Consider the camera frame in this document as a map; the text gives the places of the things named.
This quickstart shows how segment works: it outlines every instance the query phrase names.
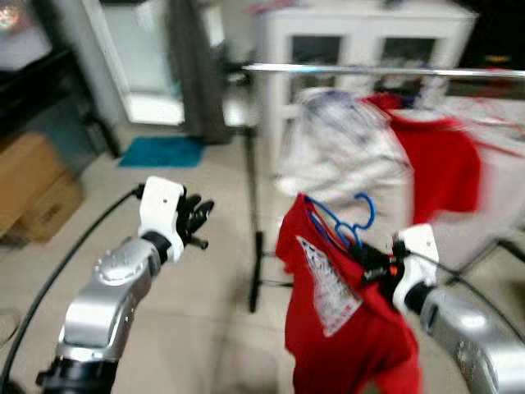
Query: clothes hanger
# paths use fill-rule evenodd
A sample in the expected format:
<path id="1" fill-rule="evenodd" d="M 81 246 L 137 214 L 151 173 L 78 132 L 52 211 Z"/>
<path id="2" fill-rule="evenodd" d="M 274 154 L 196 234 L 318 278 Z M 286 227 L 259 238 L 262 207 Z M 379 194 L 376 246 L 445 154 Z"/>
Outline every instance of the clothes hanger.
<path id="1" fill-rule="evenodd" d="M 370 218 L 368 219 L 366 224 L 355 223 L 353 225 L 350 225 L 347 222 L 342 222 L 323 203 L 320 203 L 319 201 L 313 199 L 312 197 L 306 196 L 307 202 L 312 203 L 317 208 L 321 209 L 324 213 L 326 213 L 330 218 L 332 218 L 336 222 L 336 225 L 334 227 L 334 233 L 339 237 L 340 241 L 343 243 L 343 245 L 345 245 L 347 250 L 349 250 L 352 245 L 350 244 L 348 237 L 344 234 L 342 230 L 345 228 L 348 229 L 352 233 L 352 236 L 354 237 L 354 241 L 356 245 L 359 248 L 362 248 L 363 243 L 361 239 L 359 238 L 358 230 L 362 230 L 362 231 L 367 230 L 368 228 L 372 226 L 372 224 L 376 220 L 376 206 L 374 205 L 372 199 L 366 193 L 357 193 L 354 196 L 354 198 L 364 199 L 368 203 L 368 207 L 370 208 Z M 308 215 L 310 217 L 310 220 L 312 220 L 314 226 L 317 228 L 317 230 L 321 232 L 325 238 L 330 240 L 330 236 L 327 234 L 324 226 L 320 223 L 319 218 L 316 217 L 317 215 L 315 215 L 312 211 L 309 211 L 309 210 L 308 210 Z"/>

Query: cabinet glass door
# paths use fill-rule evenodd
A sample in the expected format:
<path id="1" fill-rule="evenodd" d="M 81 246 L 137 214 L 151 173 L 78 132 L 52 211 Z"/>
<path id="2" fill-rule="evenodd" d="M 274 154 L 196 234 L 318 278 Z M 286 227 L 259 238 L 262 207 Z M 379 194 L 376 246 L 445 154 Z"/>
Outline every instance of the cabinet glass door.
<path id="1" fill-rule="evenodd" d="M 437 39 L 428 38 L 387 38 L 384 41 L 380 65 L 393 68 L 427 67 Z M 383 76 L 375 86 L 376 92 L 417 94 L 421 89 L 419 76 Z"/>
<path id="2" fill-rule="evenodd" d="M 340 36 L 292 36 L 292 64 L 329 65 L 339 64 L 341 41 Z M 334 76 L 292 76 L 290 78 L 289 102 L 297 99 L 302 89 L 312 87 L 335 87 Z"/>

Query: red shirt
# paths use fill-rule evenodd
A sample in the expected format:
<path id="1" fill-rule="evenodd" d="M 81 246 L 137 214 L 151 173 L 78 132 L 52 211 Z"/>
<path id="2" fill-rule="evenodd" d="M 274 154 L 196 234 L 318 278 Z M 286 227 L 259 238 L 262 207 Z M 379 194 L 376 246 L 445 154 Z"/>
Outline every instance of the red shirt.
<path id="1" fill-rule="evenodd" d="M 377 286 L 361 286 L 361 266 L 318 232 L 308 210 L 315 212 L 298 195 L 276 247 L 294 274 L 285 344 L 295 392 L 358 392 L 371 380 L 384 393 L 421 392 L 412 331 Z"/>
<path id="2" fill-rule="evenodd" d="M 390 116 L 390 127 L 414 169 L 413 223 L 429 222 L 440 210 L 477 208 L 482 161 L 471 137 L 454 118 L 412 121 L 391 110 L 401 108 L 393 94 L 367 98 Z"/>

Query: white cabinet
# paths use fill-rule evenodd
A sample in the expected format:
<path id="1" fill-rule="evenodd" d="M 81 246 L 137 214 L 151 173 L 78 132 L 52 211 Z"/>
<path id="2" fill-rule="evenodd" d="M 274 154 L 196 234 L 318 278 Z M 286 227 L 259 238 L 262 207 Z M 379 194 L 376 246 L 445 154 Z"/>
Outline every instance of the white cabinet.
<path id="1" fill-rule="evenodd" d="M 258 62 L 318 65 L 455 67 L 476 15 L 444 0 L 411 0 L 394 10 L 377 0 L 325 0 L 257 16 Z M 294 96 L 303 88 L 336 86 L 417 93 L 417 77 L 291 76 L 258 77 L 262 132 L 268 137 L 272 170 L 281 141 L 296 116 Z"/>

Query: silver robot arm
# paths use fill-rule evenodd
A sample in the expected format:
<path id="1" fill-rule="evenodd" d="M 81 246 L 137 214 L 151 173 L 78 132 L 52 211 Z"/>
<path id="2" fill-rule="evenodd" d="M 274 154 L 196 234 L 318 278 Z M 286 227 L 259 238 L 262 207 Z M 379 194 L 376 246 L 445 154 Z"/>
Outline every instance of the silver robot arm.
<path id="1" fill-rule="evenodd" d="M 183 186 L 151 176 L 140 203 L 139 237 L 108 251 L 94 266 L 88 285 L 70 304 L 56 358 L 37 377 L 44 392 L 110 392 L 135 310 L 166 262 L 176 263 L 208 219 L 213 202 Z"/>
<path id="2" fill-rule="evenodd" d="M 437 250 L 429 225 L 411 227 L 398 237 L 404 250 L 404 274 L 394 305 L 419 314 L 423 330 L 459 366 L 472 393 L 525 393 L 525 346 L 474 305 L 436 287 Z"/>

